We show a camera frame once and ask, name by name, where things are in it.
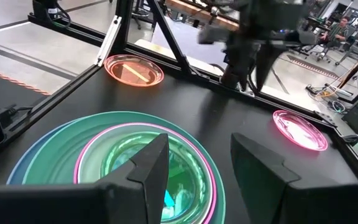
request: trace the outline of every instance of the glass plate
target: glass plate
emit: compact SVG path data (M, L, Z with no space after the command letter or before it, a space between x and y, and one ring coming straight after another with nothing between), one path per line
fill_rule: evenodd
M186 131L156 116L131 112L114 111L95 114L57 131L39 149L32 159L23 178L23 184L70 184L73 183L75 164L81 150L93 137L111 126L124 123L152 123L168 128L189 140L204 155L211 166L216 181L217 200L210 223L224 223L226 200L221 176L212 158L202 145Z
M130 86L154 86L164 79L160 67L134 55L111 56L104 62L104 68L110 76Z
M307 120L284 110L273 113L273 120L280 132L291 142L314 151L328 148L324 135Z
M206 159L183 136L148 123L127 123L108 128L82 150L74 183L95 182L129 160L140 149L167 133L170 168L162 223L209 223L216 204L216 185Z

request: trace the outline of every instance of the pink plate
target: pink plate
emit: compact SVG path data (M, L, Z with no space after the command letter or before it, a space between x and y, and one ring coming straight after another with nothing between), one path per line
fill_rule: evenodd
M327 139L307 120L284 110L275 111L273 120L280 132L291 142L315 151L328 148Z

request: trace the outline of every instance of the striped floor marking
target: striped floor marking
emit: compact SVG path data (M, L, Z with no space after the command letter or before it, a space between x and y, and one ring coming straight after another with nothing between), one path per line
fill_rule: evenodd
M32 90L32 91L35 91L35 92L37 92L37 93L41 93L41 94L43 94L43 95L45 95L45 96L49 96L49 95L50 95L50 93L48 93L48 92L46 92L46 91L40 90L40 89L38 89L38 88L36 88L36 87L34 87L34 86L30 86L30 85L25 84L25 83L23 83L23 82L17 81L17 80L15 80L15 79L13 79L13 78L9 78L9 77L7 77L7 76L5 76L5 75L0 74L0 78L2 78L3 80L7 80L7 81L9 81L9 82L11 82L11 83L14 83L14 84L16 84L16 85L23 86L24 88L27 88L27 89Z
M288 58L291 60L292 63L294 63L295 65L298 65L300 67L303 67L305 69L308 69L308 70L311 70L313 72L316 72L318 74L321 74L321 75L324 75L326 77L329 77L329 78L333 78L333 79L336 79L338 80L339 79L339 76L337 76L335 73L333 72L327 72L327 71L324 71L322 68L319 68L318 66L311 66L309 63L305 63L304 61L296 58L296 57L293 57L293 56L290 56L288 55Z

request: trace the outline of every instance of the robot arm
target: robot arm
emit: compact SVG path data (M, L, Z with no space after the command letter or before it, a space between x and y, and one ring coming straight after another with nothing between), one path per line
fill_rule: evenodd
M291 46L315 43L314 35L308 32L299 32L298 40L290 41L285 37L276 39L272 35L272 31L296 30L299 19L304 17L307 11L306 1L203 0L203 2L209 6L229 6L240 12L238 30L229 31L210 25L206 26L198 36L200 44L225 41L228 66L221 83L229 88L237 88L240 83L242 90L245 90L249 75L256 66L256 86L251 86L251 90L254 93L260 91L270 68L281 53Z

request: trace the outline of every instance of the metal frame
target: metal frame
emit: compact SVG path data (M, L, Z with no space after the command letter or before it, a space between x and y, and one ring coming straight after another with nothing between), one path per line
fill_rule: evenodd
M173 53L179 60L174 60L172 58L157 54L151 50L143 49L134 44L127 43L127 34L131 19L133 0L117 2L116 15L118 17L121 17L122 20L121 28L119 29L119 32L117 34L115 43L111 50L111 54L138 55L155 62L158 66L160 66L163 70L165 70L168 74L174 76L175 78L187 79L192 83L195 83L205 88L209 88L227 97L235 98L237 100L245 101L247 103L251 102L253 105L268 108L270 110L274 110L277 108L288 110L307 119L316 127L324 128L324 130L330 134L334 144L339 149L342 156L348 163L349 167L353 170L353 172L358 178L358 155L354 152L353 148L351 148L351 146L343 140L341 134L335 127L324 123L321 118L312 111L305 110L304 108L300 108L296 105L290 104L286 101L279 100L263 93L257 94L254 97L247 96L237 90L228 89L220 85L219 77L217 77L216 75L191 68L187 62L186 57L181 53L175 41L175 38L172 36L172 33L170 32L167 23L163 18L161 8L159 8L156 0L148 0L148 2L150 8L152 8L154 12L154 16L156 16L157 22L159 23L165 36L167 37L168 43L170 44ZM80 26L78 24L71 23L72 25L69 29L63 30L57 27L52 27L51 24L47 24L46 22L38 21L37 18L31 15L29 16L29 20L31 22L36 22L40 26L53 29L62 34L69 35L71 37L83 40L90 44L92 43L99 47L101 46L101 43L103 41L102 33ZM86 69L82 74L78 75L74 80L67 83L63 88L59 89L52 96L43 100L43 102L38 104L29 114L24 115L14 124L7 127L7 139L0 145L0 150L13 142L33 124L35 124L38 120L44 117L49 111L51 111L60 102L62 102L71 93L73 93L77 88L84 84L84 82L91 78L99 69L101 68L95 65Z

